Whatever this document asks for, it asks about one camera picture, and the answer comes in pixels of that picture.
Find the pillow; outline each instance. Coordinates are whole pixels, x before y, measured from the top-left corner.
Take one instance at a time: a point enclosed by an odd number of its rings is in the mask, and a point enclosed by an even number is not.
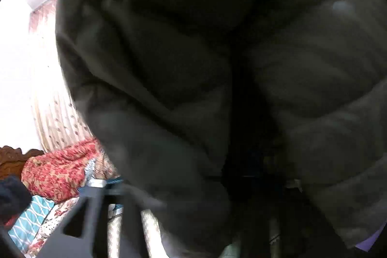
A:
[[[119,173],[113,163],[109,160],[107,154],[100,148],[101,154],[96,157],[94,167],[94,178],[96,179],[112,179],[119,177]]]
[[[33,196],[28,208],[20,215],[13,228],[8,232],[16,246],[25,254],[42,225],[54,207],[54,202],[41,196]]]
[[[77,203],[78,199],[79,197],[71,198],[67,201],[56,204],[52,208],[51,212],[47,215],[45,221],[40,226],[39,231],[33,239],[32,243],[30,246],[28,246],[28,251],[25,254],[26,257],[36,258],[40,252],[40,249],[46,243],[51,233],[56,229],[67,213],[69,213],[69,211]]]

